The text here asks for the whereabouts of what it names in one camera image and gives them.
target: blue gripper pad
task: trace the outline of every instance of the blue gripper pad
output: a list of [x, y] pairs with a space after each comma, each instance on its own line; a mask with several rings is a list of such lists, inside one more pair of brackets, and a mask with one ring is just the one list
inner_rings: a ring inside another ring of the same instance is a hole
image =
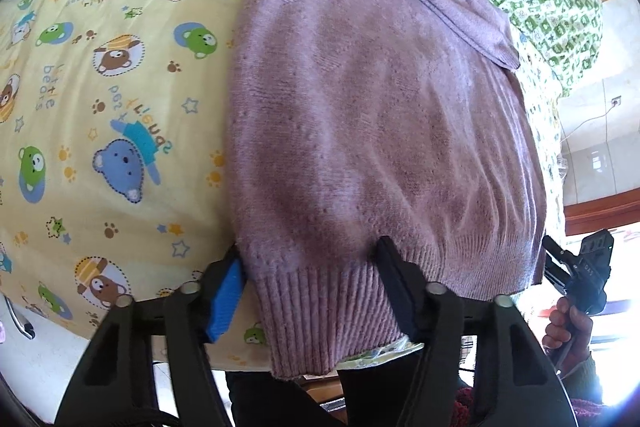
[[215, 344], [220, 336], [229, 329], [243, 289], [244, 276], [242, 275], [240, 260], [236, 259], [226, 272], [218, 293], [211, 299], [207, 335], [212, 343]]

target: black pants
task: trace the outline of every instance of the black pants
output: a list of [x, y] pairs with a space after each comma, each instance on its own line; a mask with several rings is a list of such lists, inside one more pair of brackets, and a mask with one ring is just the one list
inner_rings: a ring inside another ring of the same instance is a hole
[[[420, 354], [338, 372], [350, 427], [396, 425]], [[226, 383], [236, 427], [344, 427], [292, 381], [270, 373], [227, 373]]]

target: hand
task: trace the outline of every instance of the hand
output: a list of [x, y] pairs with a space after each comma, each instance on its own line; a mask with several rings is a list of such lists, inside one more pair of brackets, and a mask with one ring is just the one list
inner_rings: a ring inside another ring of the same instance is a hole
[[558, 349], [571, 339], [571, 333], [567, 330], [570, 323], [574, 325], [576, 330], [571, 350], [560, 367], [562, 374], [566, 375], [576, 365], [591, 356], [589, 343], [591, 342], [593, 320], [572, 306], [569, 299], [561, 297], [558, 299], [556, 309], [549, 315], [549, 321], [550, 324], [545, 330], [546, 335], [542, 338], [542, 345], [547, 349]]

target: white cable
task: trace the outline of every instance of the white cable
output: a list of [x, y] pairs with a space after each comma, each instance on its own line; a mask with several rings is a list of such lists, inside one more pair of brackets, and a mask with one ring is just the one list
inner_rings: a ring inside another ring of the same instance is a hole
[[614, 107], [618, 107], [618, 104], [616, 105], [612, 105], [611, 107], [609, 107], [609, 110], [605, 113], [605, 114], [601, 114], [600, 116], [594, 116], [593, 118], [590, 118], [589, 120], [585, 120], [584, 122], [582, 122], [578, 127], [576, 127], [574, 130], [572, 130], [567, 136], [564, 137], [563, 140], [560, 140], [560, 143], [566, 141], [569, 139], [569, 137], [576, 132], [578, 129], [580, 129], [580, 127], [582, 127], [584, 124], [586, 124], [587, 122], [590, 122], [591, 120], [597, 120], [598, 118], [603, 118], [605, 116], [607, 116], [611, 109], [613, 109]]

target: bed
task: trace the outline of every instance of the bed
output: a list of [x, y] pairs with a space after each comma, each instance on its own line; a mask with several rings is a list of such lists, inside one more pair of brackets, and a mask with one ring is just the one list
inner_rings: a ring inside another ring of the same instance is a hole
[[[2, 0], [0, 291], [83, 337], [120, 295], [197, 280], [234, 237], [225, 199], [226, 70], [242, 0]], [[563, 238], [562, 85], [516, 27], [527, 114]], [[382, 363], [406, 339], [345, 360]], [[158, 339], [156, 358], [164, 346]], [[212, 367], [267, 370], [247, 285]]]

